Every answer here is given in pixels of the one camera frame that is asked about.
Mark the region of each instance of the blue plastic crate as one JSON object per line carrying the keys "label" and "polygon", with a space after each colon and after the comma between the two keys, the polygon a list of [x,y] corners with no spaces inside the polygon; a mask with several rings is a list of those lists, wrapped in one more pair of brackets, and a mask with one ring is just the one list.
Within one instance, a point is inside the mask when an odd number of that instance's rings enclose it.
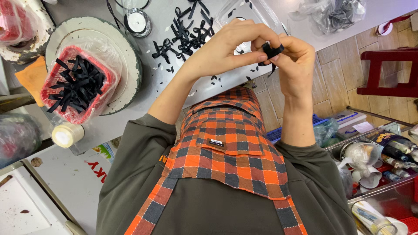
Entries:
{"label": "blue plastic crate", "polygon": [[[328,119],[320,119],[316,114],[312,115],[312,125],[316,126],[321,123],[328,121]],[[267,139],[270,140],[272,143],[276,143],[282,138],[282,128],[277,128],[276,130],[272,130],[267,133]]]}

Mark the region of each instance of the plaid apron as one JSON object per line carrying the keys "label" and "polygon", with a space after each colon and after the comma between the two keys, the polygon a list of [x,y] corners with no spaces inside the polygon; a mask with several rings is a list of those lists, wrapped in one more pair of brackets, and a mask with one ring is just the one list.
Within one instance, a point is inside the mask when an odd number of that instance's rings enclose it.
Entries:
{"label": "plaid apron", "polygon": [[284,233],[307,235],[291,199],[283,156],[265,138],[251,89],[233,88],[189,110],[180,141],[125,235],[150,235],[177,180],[187,177],[215,179],[273,200]]}

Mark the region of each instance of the hand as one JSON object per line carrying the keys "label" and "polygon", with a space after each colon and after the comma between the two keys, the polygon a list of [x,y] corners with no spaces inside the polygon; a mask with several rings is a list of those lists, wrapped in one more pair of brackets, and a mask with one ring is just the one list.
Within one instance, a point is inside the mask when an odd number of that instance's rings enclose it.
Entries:
{"label": "hand", "polygon": [[197,80],[203,76],[218,75],[238,67],[266,61],[267,54],[263,51],[234,55],[238,45],[255,40],[270,41],[275,48],[280,46],[279,36],[265,24],[234,19],[187,59],[181,70]]}
{"label": "hand", "polygon": [[288,98],[311,99],[315,49],[303,40],[283,33],[279,38],[285,50],[270,61],[279,67],[282,93]]}

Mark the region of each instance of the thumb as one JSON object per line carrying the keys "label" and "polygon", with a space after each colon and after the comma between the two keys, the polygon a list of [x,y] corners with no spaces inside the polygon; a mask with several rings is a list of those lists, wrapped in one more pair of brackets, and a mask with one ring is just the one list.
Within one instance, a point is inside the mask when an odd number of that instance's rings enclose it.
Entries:
{"label": "thumb", "polygon": [[229,56],[228,64],[233,68],[238,68],[250,64],[255,64],[267,60],[267,54],[260,51],[252,51],[242,55]]}
{"label": "thumb", "polygon": [[271,58],[270,61],[284,71],[295,70],[296,64],[293,60],[284,54],[278,54],[275,57]]}

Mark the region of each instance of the apron pocket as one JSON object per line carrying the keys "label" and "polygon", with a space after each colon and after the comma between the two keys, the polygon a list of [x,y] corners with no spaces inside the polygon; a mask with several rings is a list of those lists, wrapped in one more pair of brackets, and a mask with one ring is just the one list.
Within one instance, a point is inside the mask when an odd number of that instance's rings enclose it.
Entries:
{"label": "apron pocket", "polygon": [[255,127],[244,122],[207,121],[202,123],[196,146],[211,148],[228,155],[263,156]]}

